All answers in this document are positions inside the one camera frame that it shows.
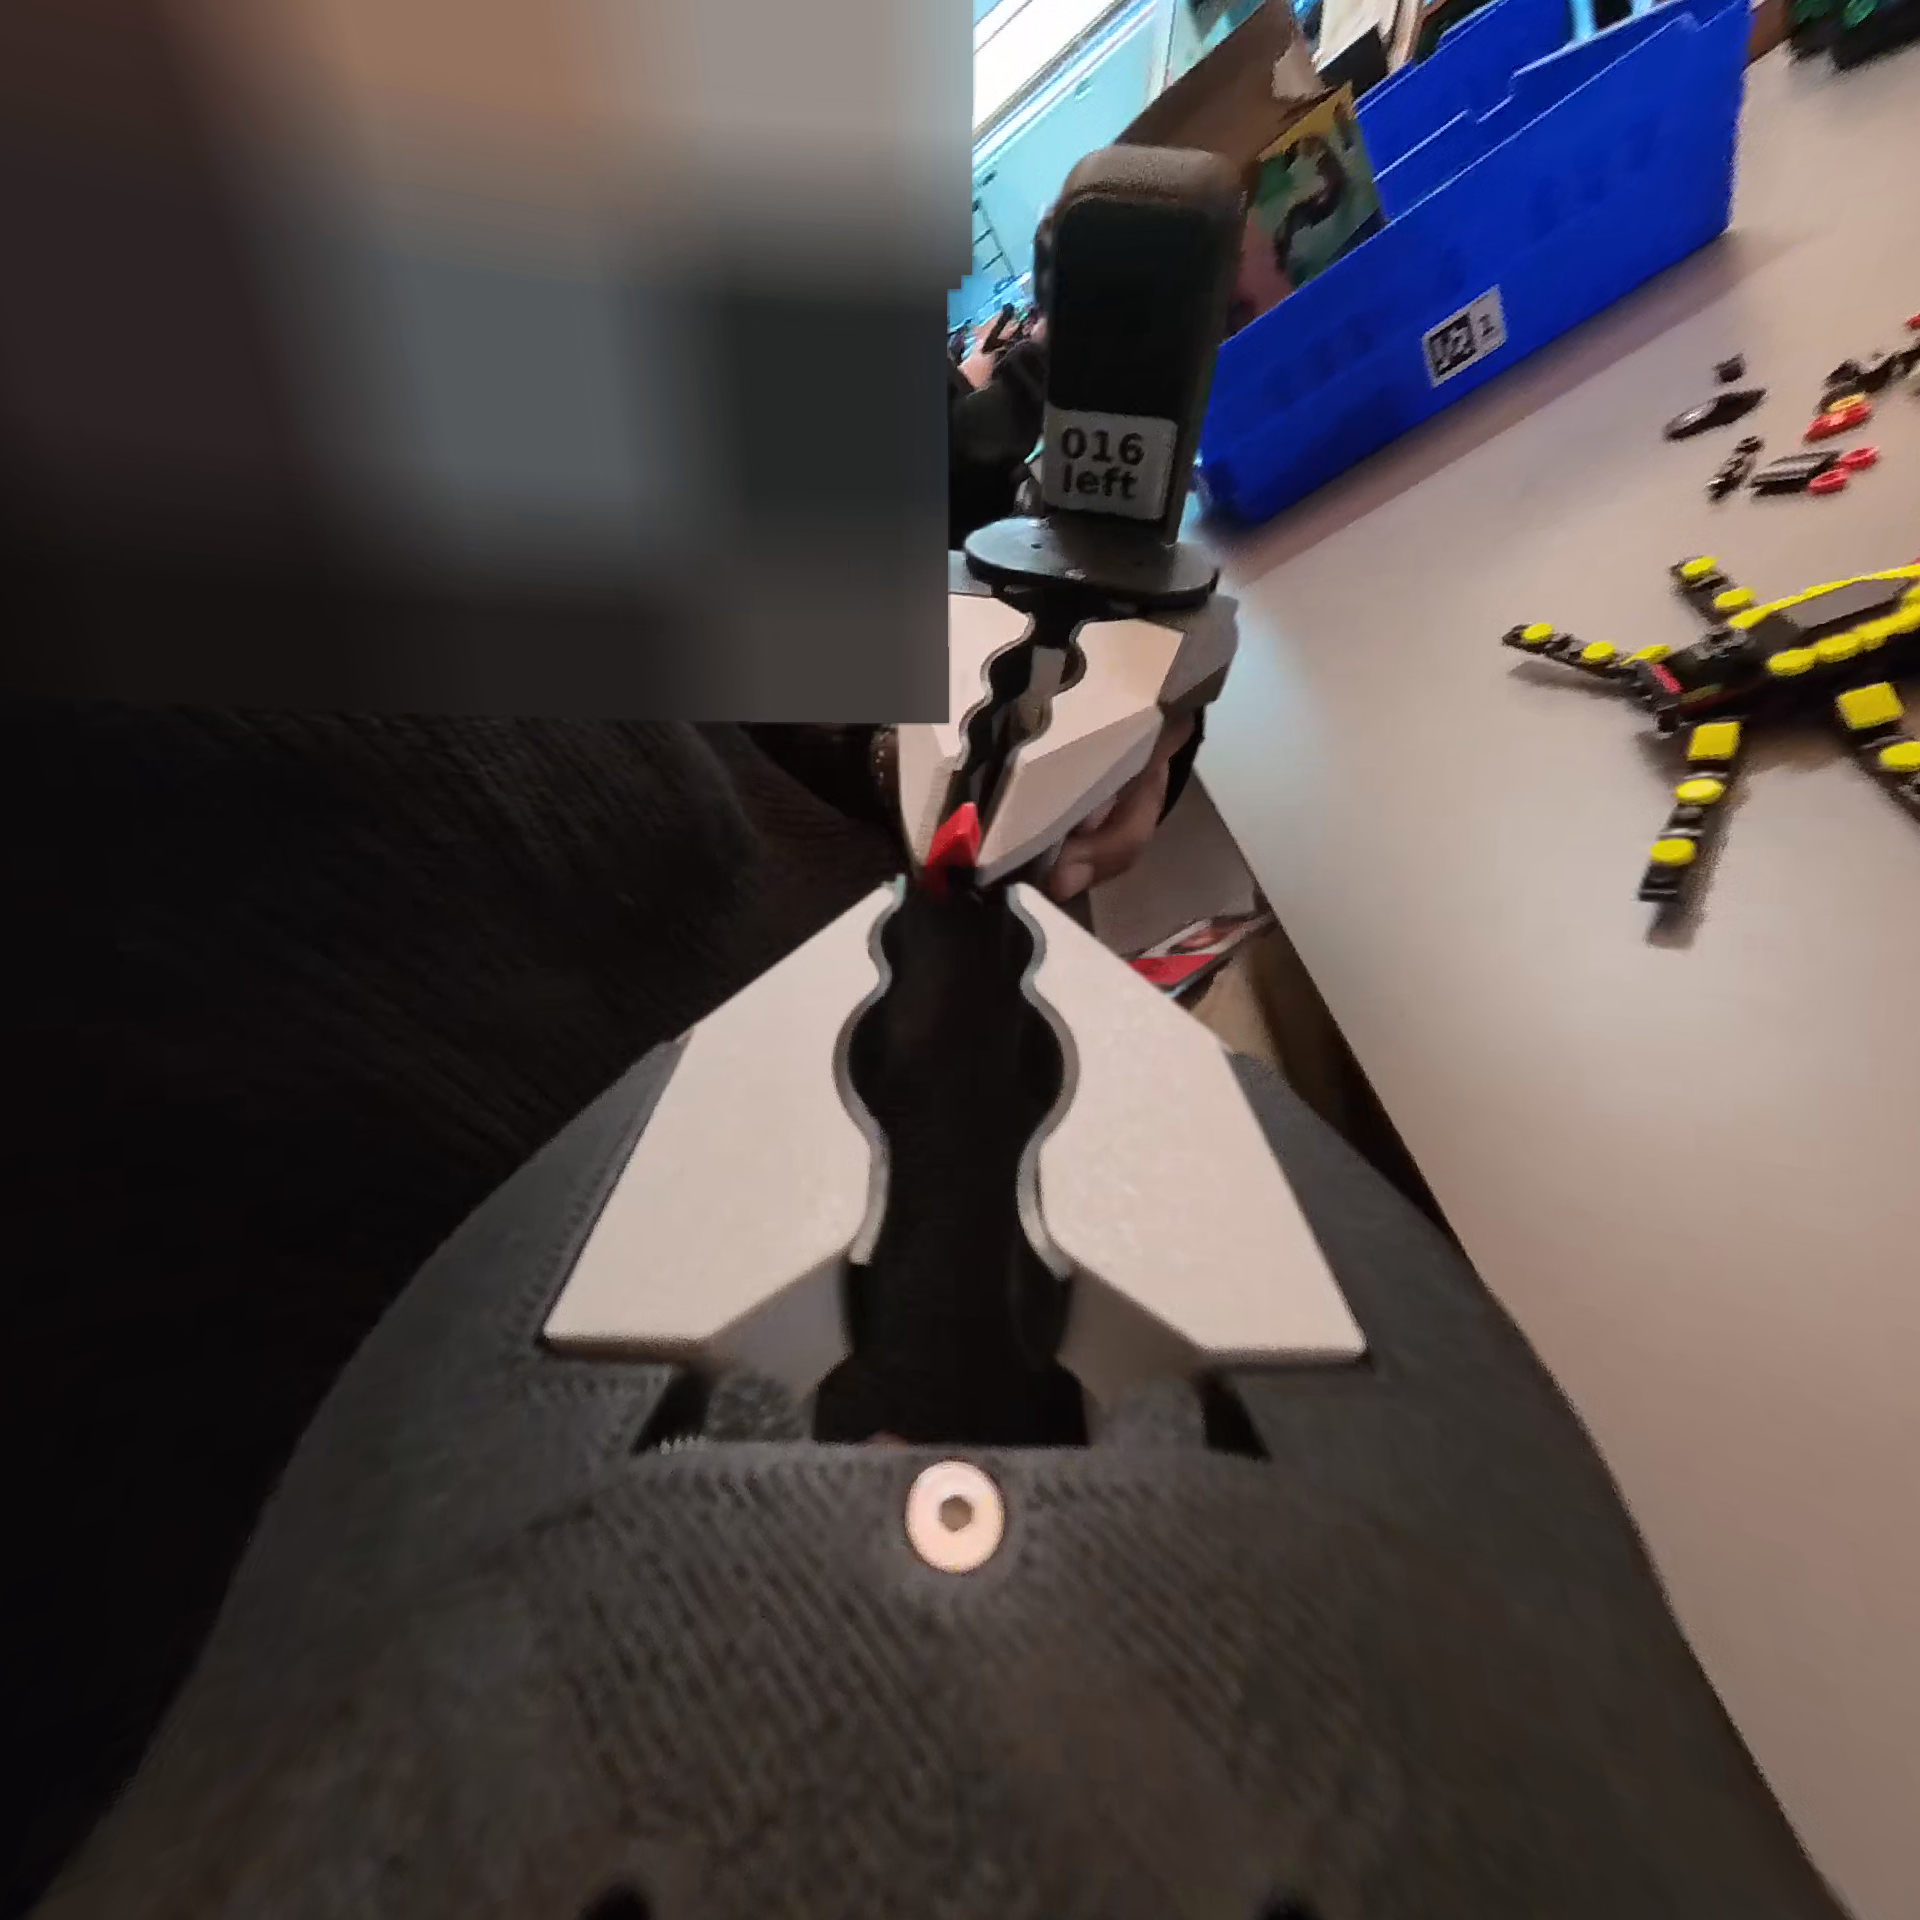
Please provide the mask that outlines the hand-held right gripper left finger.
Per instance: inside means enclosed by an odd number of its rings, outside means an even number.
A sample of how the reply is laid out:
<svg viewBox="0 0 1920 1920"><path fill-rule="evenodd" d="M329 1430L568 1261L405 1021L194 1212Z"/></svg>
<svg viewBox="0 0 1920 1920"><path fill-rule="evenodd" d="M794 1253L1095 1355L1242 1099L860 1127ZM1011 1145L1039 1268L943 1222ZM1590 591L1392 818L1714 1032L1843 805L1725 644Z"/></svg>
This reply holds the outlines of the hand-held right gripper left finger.
<svg viewBox="0 0 1920 1920"><path fill-rule="evenodd" d="M746 1372L815 1390L850 1355L890 1149L851 1087L884 997L874 887L686 1033L541 1325L563 1355Z"/></svg>

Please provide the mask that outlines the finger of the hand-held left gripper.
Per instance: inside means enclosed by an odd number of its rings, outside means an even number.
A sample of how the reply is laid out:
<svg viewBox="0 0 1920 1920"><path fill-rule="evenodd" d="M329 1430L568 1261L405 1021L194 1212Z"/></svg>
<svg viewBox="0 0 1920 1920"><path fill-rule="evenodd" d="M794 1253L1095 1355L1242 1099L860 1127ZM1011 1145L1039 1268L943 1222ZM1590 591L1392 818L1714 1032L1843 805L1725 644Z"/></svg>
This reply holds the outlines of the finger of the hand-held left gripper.
<svg viewBox="0 0 1920 1920"><path fill-rule="evenodd" d="M1211 703L1236 659L1238 599L1086 619L1067 640L1077 675L1014 723L988 786L974 876L1007 882L1051 864L1140 778L1167 723Z"/></svg>
<svg viewBox="0 0 1920 1920"><path fill-rule="evenodd" d="M1030 701L1038 621L1001 599L954 591L945 603L945 714L895 728L895 807L918 880L933 829L964 802L981 823L978 880L1011 880L1050 846L1042 714Z"/></svg>

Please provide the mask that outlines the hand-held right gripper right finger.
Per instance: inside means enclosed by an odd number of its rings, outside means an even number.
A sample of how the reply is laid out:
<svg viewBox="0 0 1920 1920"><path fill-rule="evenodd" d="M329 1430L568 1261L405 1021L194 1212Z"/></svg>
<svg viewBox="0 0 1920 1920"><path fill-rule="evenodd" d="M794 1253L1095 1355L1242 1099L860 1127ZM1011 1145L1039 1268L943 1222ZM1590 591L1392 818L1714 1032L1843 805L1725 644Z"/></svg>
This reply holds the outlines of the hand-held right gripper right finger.
<svg viewBox="0 0 1920 1920"><path fill-rule="evenodd" d="M1063 1283L1058 1362L1092 1421L1158 1381L1368 1355L1229 1051L1034 886L1010 911L1019 995L1061 1056L1019 1227Z"/></svg>

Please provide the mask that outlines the black yellow lego scorpion model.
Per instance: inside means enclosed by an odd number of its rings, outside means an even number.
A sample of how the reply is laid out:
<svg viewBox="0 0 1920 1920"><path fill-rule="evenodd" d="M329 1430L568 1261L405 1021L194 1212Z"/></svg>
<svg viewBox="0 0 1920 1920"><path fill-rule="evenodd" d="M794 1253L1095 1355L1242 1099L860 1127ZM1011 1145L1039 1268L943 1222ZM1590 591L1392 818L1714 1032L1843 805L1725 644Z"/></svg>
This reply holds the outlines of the black yellow lego scorpion model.
<svg viewBox="0 0 1920 1920"><path fill-rule="evenodd" d="M1669 568L1701 630L1686 644L1626 647L1546 619L1499 644L1601 685L1676 745L1667 809L1644 853L1635 897L1655 922L1689 905L1731 805L1742 761L1764 728L1824 718L1848 758L1903 815L1918 813L1918 563L1845 574L1757 597L1710 554Z"/></svg>

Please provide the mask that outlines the cardboard lego box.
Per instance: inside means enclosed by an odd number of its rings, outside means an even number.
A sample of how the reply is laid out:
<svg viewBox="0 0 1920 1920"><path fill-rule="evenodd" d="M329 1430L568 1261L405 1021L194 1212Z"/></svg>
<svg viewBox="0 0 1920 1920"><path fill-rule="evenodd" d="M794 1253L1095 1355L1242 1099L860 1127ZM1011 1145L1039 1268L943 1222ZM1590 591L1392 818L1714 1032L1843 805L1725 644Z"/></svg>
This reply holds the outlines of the cardboard lego box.
<svg viewBox="0 0 1920 1920"><path fill-rule="evenodd" d="M1352 83L1322 90L1265 143L1251 186L1244 263L1259 307L1387 226Z"/></svg>

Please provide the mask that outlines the pile of loose lego pieces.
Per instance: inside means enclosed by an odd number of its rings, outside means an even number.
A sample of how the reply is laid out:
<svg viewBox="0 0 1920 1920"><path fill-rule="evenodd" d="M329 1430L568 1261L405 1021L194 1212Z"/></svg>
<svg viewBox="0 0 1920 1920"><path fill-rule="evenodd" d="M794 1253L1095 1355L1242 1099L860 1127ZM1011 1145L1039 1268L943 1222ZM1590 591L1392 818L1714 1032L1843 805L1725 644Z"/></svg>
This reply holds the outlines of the pile of loose lego pieces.
<svg viewBox="0 0 1920 1920"><path fill-rule="evenodd" d="M1714 448L1700 491L1733 498L1829 498L1882 462L1877 433L1898 400L1915 403L1918 311L1882 341L1782 372L1755 349L1718 353L1658 441Z"/></svg>

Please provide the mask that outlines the person's left hand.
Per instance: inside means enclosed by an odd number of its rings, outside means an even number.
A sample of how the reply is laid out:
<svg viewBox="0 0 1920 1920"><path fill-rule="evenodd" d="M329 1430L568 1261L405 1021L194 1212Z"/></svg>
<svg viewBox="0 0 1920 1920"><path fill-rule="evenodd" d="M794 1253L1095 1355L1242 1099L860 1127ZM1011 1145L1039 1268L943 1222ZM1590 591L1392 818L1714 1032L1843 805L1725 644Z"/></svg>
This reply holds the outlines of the person's left hand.
<svg viewBox="0 0 1920 1920"><path fill-rule="evenodd" d="M1169 715L1137 773L1061 839L1042 890L1055 903L1126 874L1186 787L1206 712Z"/></svg>

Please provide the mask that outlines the plastic bag with red label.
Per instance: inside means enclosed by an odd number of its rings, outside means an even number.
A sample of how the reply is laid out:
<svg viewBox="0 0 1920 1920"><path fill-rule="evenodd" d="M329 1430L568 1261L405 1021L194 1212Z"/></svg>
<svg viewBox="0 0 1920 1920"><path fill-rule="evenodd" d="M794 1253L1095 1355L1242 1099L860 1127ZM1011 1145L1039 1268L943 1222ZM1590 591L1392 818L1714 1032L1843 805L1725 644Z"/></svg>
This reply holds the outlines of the plastic bag with red label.
<svg viewBox="0 0 1920 1920"><path fill-rule="evenodd" d="M1268 905L1210 915L1147 943L1127 958L1127 965L1161 995L1188 999L1200 995L1240 948L1259 940L1276 924L1277 918Z"/></svg>

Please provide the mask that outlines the blue plastic bin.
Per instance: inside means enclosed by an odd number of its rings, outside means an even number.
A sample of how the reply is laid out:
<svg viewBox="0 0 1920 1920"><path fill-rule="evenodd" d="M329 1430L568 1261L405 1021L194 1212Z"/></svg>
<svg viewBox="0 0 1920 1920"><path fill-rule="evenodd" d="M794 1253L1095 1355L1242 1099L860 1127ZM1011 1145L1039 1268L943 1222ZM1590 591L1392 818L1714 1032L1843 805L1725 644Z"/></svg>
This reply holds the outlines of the blue plastic bin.
<svg viewBox="0 0 1920 1920"><path fill-rule="evenodd" d="M1227 337L1197 475L1258 523L1711 244L1752 5L1487 3L1355 109L1384 228Z"/></svg>

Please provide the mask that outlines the person's black sweater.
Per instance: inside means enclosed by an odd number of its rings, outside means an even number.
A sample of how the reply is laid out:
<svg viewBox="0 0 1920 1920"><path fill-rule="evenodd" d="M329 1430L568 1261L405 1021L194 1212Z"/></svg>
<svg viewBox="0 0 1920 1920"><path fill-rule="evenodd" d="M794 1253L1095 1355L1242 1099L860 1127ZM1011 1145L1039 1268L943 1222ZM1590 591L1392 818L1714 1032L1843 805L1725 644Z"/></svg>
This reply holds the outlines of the person's black sweater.
<svg viewBox="0 0 1920 1920"><path fill-rule="evenodd" d="M3 1915L454 1227L895 874L880 723L3 695Z"/></svg>

